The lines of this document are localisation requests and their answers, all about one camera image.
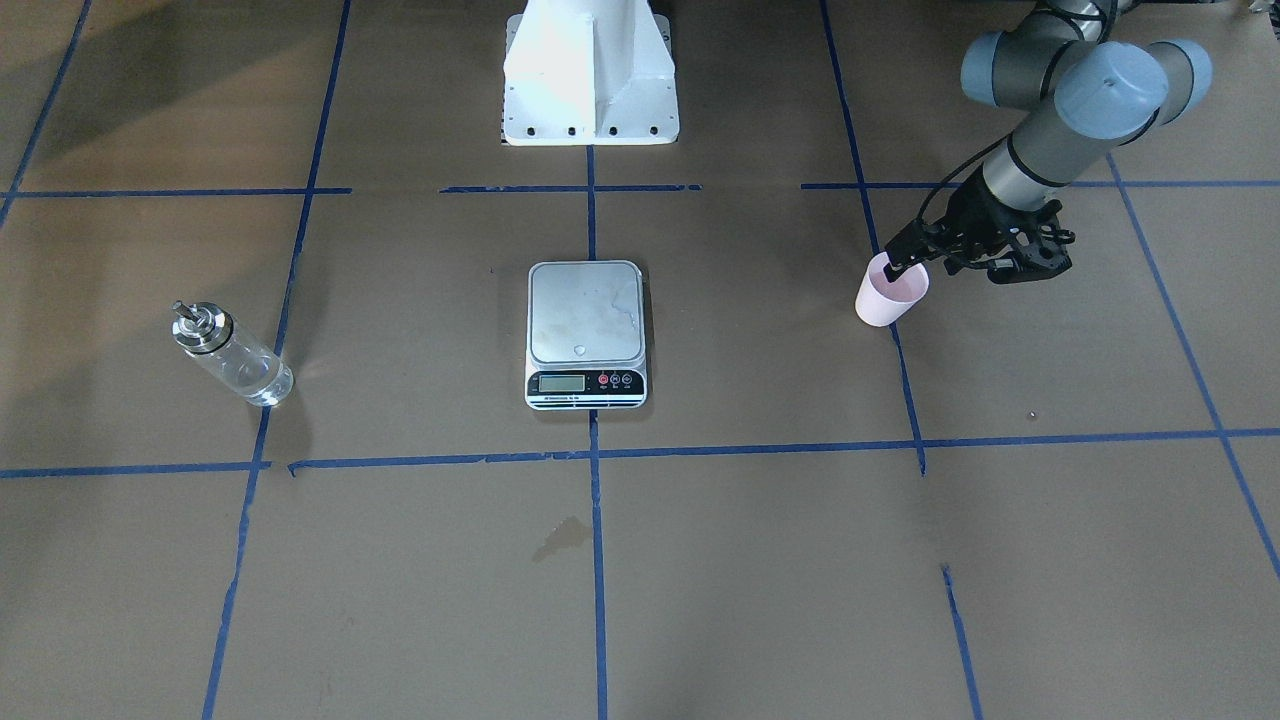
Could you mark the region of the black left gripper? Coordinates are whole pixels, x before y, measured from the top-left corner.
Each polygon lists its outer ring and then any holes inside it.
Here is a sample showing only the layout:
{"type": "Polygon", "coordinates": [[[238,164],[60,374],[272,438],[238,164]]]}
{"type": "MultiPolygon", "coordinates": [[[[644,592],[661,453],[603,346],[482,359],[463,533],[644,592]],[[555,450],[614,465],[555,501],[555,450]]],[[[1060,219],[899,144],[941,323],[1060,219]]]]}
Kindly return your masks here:
{"type": "Polygon", "coordinates": [[[1036,210],[1009,206],[984,182],[964,183],[936,224],[908,223],[884,247],[888,266],[943,258],[950,274],[983,270],[995,284],[1052,279],[1073,268],[1075,233],[1061,227],[1057,199],[1036,210]]]}

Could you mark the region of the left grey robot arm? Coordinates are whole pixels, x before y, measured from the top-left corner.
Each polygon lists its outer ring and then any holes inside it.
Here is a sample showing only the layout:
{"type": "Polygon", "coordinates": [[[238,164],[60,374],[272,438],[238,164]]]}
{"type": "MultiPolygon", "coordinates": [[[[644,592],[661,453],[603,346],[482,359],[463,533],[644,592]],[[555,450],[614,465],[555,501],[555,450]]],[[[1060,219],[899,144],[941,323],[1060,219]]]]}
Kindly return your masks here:
{"type": "Polygon", "coordinates": [[[1047,281],[1071,266],[1075,236],[1059,223],[1059,192],[1111,150],[1196,108],[1213,81],[1199,44],[1114,40],[1129,1],[1038,1],[1009,32],[977,38],[963,59],[965,95],[1024,111],[1021,122],[960,165],[943,214],[923,213],[886,246],[879,278],[941,260],[950,274],[983,270],[996,284],[1047,281]]]}

